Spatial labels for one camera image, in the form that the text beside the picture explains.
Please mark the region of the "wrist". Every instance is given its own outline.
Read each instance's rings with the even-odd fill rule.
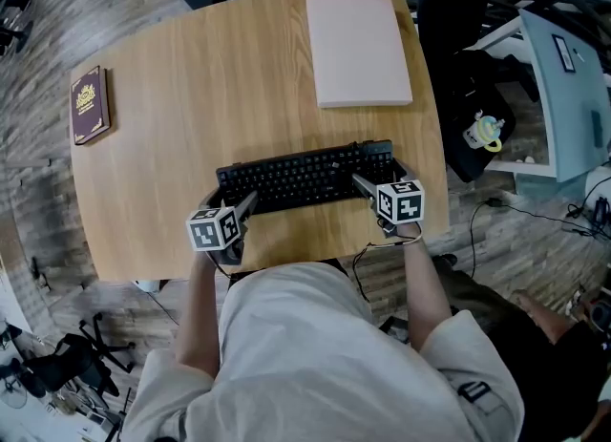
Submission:
[[[422,231],[416,221],[397,225],[397,234],[399,238],[416,239],[421,233]]]
[[[193,270],[203,272],[205,270],[212,269],[212,271],[214,272],[216,268],[217,267],[210,260],[208,254],[206,254],[205,252],[196,253],[195,260],[193,260]]]

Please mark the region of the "pink notebook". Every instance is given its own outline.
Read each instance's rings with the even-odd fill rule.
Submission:
[[[321,108],[411,103],[410,76],[390,0],[306,0]]]

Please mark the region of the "white t-shirt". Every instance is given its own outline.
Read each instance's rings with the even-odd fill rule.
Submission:
[[[340,271],[298,263],[235,284],[219,331],[216,379],[151,352],[126,441],[517,440],[516,383],[467,311],[417,353],[372,324]]]

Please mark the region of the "black chair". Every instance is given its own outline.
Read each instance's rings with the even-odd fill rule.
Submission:
[[[44,385],[48,392],[55,392],[68,381],[78,377],[83,383],[92,387],[101,399],[104,392],[118,396],[119,391],[111,379],[111,371],[102,362],[102,357],[108,358],[125,372],[130,372],[133,363],[123,366],[111,352],[134,348],[135,344],[127,346],[106,346],[99,334],[97,321],[101,314],[94,316],[94,339],[84,330],[84,322],[79,329],[85,336],[69,333],[57,344],[55,351],[45,357],[35,357],[23,363]]]
[[[94,345],[99,356],[106,357],[109,361],[111,361],[113,364],[115,364],[115,366],[117,366],[121,370],[124,370],[125,372],[131,372],[132,368],[134,367],[134,363],[131,362],[127,366],[123,366],[116,359],[116,357],[113,355],[112,352],[121,352],[122,350],[131,350],[136,347],[136,344],[134,344],[134,342],[130,342],[127,346],[107,346],[106,344],[104,344],[104,341],[102,340],[102,334],[99,331],[99,325],[97,324],[97,322],[99,322],[101,319],[102,319],[101,313],[96,313],[96,315],[94,315],[95,338],[92,337],[87,332],[87,330],[85,330],[85,325],[87,325],[87,322],[85,322],[84,320],[80,321],[80,323],[78,324],[78,329]]]
[[[538,100],[536,82],[515,57],[498,61],[483,51],[464,50],[479,39],[488,3],[418,0],[420,44],[435,94],[445,158],[465,182],[481,176],[495,156],[483,148],[472,149],[462,136],[475,114],[505,120],[499,137],[503,143],[516,127],[516,118],[495,83],[517,80],[532,100]]]
[[[15,30],[4,28],[0,23],[0,55],[4,54],[6,47],[11,44],[13,38],[17,40],[15,52],[20,53],[30,39],[33,26],[33,21],[30,21],[23,30],[16,32]]]
[[[42,382],[47,392],[56,392],[78,377],[100,397],[104,391],[118,396],[111,371],[99,360],[90,342],[80,335],[67,334],[53,354],[29,359],[23,365]]]

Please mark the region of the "person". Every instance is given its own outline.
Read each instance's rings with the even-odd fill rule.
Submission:
[[[523,405],[494,346],[470,312],[451,314],[425,244],[404,256],[411,347],[328,263],[242,279],[217,326],[215,266],[198,255],[174,350],[149,354],[126,440],[516,440]]]
[[[600,440],[611,440],[609,404],[598,403],[606,358],[590,327],[558,315],[523,290],[514,293],[514,305],[454,271],[455,262],[452,255],[433,258],[450,304],[472,312],[516,380],[525,408],[519,440],[559,442],[581,435],[595,441],[602,431],[607,432]]]

